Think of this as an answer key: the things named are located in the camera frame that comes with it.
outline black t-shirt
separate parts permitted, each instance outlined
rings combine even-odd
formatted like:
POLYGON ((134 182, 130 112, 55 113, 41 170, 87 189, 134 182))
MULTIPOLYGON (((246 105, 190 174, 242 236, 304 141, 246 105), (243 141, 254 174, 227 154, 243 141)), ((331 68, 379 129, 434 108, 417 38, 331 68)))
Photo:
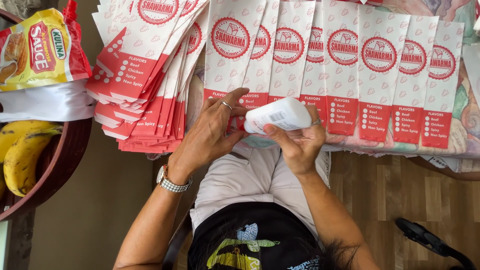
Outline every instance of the black t-shirt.
POLYGON ((231 204, 202 222, 188 252, 188 269, 313 270, 321 252, 309 229, 270 202, 231 204))

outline white cloth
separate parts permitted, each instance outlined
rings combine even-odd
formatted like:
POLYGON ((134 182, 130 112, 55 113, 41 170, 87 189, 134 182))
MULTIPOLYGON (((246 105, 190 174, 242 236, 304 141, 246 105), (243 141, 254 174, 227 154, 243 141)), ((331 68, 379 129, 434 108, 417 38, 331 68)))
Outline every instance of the white cloth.
POLYGON ((96 101, 86 80, 0 92, 0 122, 44 120, 67 122, 93 117, 96 101))
MULTIPOLYGON (((320 152, 315 165, 330 188, 330 153, 320 152)), ((275 202, 297 216, 317 236, 312 215, 298 179, 287 167, 279 148, 234 147, 215 160, 200 183, 192 229, 223 207, 239 202, 275 202)))

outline bottle barcode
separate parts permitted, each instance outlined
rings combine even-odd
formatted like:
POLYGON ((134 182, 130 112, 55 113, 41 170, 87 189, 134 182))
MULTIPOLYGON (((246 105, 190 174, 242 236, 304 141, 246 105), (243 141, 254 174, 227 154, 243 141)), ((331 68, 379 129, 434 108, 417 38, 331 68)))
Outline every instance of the bottle barcode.
POLYGON ((274 113, 274 114, 270 114, 270 119, 273 121, 273 122, 277 122, 277 121, 280 121, 280 120, 283 120, 285 119, 282 115, 281 112, 277 112, 277 113, 274 113))

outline floral tablecloth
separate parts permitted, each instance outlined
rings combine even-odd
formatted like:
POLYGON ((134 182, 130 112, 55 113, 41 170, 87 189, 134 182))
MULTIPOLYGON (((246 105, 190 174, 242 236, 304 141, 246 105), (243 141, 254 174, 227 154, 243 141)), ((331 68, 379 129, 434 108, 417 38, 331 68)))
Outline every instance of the floral tablecloth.
MULTIPOLYGON (((473 30, 475 23, 475 0, 384 0, 379 10, 395 13, 440 16, 440 20, 465 22, 464 43, 479 42, 473 30)), ((204 55, 201 55, 190 83, 187 130, 200 112, 203 102, 204 55)), ((262 135, 251 135, 239 144, 245 147, 278 147, 262 135)), ((359 138, 358 119, 353 136, 327 134, 328 150, 349 150, 370 155, 396 154, 404 156, 431 155, 458 159, 456 172, 480 171, 480 109, 473 96, 470 81, 463 60, 460 62, 455 105, 452 114, 448 149, 423 147, 420 144, 393 141, 392 120, 388 126, 384 142, 374 142, 359 138)))

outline white pants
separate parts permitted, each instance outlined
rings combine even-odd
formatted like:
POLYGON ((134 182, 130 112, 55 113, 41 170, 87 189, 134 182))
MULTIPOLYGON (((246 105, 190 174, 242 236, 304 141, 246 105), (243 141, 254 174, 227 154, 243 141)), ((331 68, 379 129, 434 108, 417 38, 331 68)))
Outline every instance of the white pants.
MULTIPOLYGON (((328 187, 330 152, 320 152, 315 165, 328 187)), ((215 212, 238 202, 275 202, 295 214, 317 236, 312 215, 298 179, 287 167, 280 149, 234 147, 215 160, 200 183, 192 229, 215 212)))

